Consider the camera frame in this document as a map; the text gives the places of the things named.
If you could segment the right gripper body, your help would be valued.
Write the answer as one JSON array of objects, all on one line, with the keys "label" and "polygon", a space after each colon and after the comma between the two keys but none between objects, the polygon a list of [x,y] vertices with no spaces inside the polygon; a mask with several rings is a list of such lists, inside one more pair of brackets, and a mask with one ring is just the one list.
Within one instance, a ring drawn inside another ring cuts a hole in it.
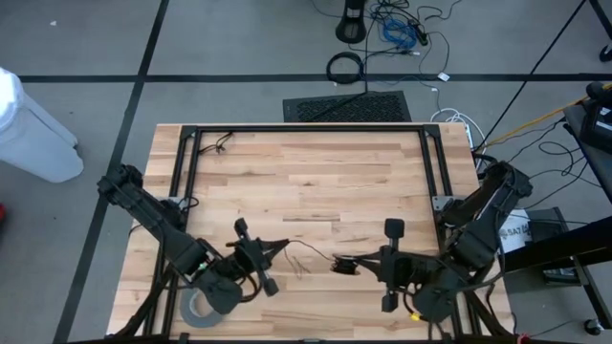
[{"label": "right gripper body", "polygon": [[379,281],[385,284],[382,311],[394,312],[398,308],[398,294],[403,293],[413,297],[413,305],[418,312],[430,312],[431,296],[425,286],[427,257],[399,250],[399,240],[404,237],[403,220],[388,218],[383,228],[388,244],[379,250]]}]

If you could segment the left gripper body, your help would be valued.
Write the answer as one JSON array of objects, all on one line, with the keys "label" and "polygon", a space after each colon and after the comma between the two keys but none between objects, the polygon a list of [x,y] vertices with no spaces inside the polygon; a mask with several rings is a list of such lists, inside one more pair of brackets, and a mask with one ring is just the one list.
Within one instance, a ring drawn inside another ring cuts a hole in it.
[{"label": "left gripper body", "polygon": [[267,272],[272,267],[272,263],[269,263],[267,259],[267,250],[262,248],[262,240],[260,238],[251,238],[244,218],[237,219],[233,227],[238,240],[230,243],[229,247],[233,247],[236,254],[238,251],[241,251],[242,255],[251,264],[248,272],[255,272],[257,274],[259,284],[255,288],[254,294],[258,294],[263,290],[267,296],[274,296],[279,292],[279,288],[275,280]]}]

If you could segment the black cord spool white labels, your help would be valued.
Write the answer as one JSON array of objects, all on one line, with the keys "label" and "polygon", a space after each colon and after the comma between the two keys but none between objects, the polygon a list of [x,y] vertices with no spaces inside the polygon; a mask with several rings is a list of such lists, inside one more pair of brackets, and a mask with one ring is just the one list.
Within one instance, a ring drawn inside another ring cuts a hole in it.
[{"label": "black cord spool white labels", "polygon": [[353,257],[335,255],[331,271],[343,275],[358,275],[358,264]]}]

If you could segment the black equipment cart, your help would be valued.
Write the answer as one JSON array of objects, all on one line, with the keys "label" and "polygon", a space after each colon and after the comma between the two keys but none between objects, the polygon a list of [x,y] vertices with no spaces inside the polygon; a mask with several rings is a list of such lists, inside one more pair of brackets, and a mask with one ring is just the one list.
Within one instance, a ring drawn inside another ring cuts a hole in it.
[{"label": "black equipment cart", "polygon": [[[606,197],[612,203],[612,154],[593,147],[582,140],[582,125],[586,111],[582,105],[572,105],[563,110],[568,131],[579,144],[587,165],[594,170]],[[506,271],[541,267],[544,270],[573,268],[579,276],[596,318],[604,330],[612,330],[612,312],[607,308],[595,284],[589,267],[612,262],[612,215],[596,222],[569,230],[561,213],[554,208],[556,218],[549,222],[539,220],[537,229],[558,228],[559,233],[506,254]]]}]

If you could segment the black floor mat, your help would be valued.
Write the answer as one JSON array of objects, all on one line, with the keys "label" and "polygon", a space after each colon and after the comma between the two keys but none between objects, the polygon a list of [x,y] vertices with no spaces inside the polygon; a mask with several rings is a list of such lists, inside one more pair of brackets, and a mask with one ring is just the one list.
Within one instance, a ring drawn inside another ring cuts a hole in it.
[{"label": "black floor mat", "polygon": [[282,100],[285,122],[411,122],[402,91]]}]

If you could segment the black power strip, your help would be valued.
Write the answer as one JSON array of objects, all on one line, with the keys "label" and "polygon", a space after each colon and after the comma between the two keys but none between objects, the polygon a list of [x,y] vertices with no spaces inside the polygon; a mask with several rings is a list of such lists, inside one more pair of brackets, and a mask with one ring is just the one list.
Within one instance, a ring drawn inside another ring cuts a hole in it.
[{"label": "black power strip", "polygon": [[410,19],[408,21],[408,23],[409,23],[410,27],[414,30],[418,42],[422,46],[427,46],[429,41],[428,41],[427,34],[425,32],[424,26],[418,20],[416,20],[416,19]]}]

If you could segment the black electronic device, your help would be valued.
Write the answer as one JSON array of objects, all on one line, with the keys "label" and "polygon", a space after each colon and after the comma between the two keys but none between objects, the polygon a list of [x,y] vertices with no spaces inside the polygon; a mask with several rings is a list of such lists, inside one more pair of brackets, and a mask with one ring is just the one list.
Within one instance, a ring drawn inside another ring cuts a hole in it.
[{"label": "black electronic device", "polygon": [[592,82],[586,87],[586,93],[582,140],[612,154],[612,90],[605,89],[600,82]]}]

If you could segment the grey duct tape roll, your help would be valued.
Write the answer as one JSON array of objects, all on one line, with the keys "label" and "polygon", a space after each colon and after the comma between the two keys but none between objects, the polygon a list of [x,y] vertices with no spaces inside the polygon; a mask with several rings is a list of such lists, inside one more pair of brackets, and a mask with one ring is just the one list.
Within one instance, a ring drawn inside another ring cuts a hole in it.
[{"label": "grey duct tape roll", "polygon": [[224,316],[215,311],[205,295],[197,289],[181,292],[179,310],[187,325],[197,329],[212,328],[224,319]]}]

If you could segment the black aluminium table frame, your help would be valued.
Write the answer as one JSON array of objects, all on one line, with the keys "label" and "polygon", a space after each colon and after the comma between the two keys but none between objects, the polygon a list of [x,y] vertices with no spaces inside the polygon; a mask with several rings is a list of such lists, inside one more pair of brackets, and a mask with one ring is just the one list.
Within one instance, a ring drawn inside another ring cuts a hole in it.
[{"label": "black aluminium table frame", "polygon": [[335,253],[377,250],[384,221],[405,223],[403,250],[434,254],[431,191],[449,181],[456,195],[477,186],[465,131],[456,124],[210,125],[204,130],[161,124],[147,162],[144,186],[157,196],[191,192],[187,231],[222,253],[244,218],[265,241],[289,239],[273,260],[279,292],[259,292],[221,323],[187,325],[180,299],[164,291],[143,335],[275,341],[281,339],[410,340],[442,332],[483,333],[464,299],[440,327],[414,321],[404,308],[383,312],[383,285],[369,271],[331,271]]}]

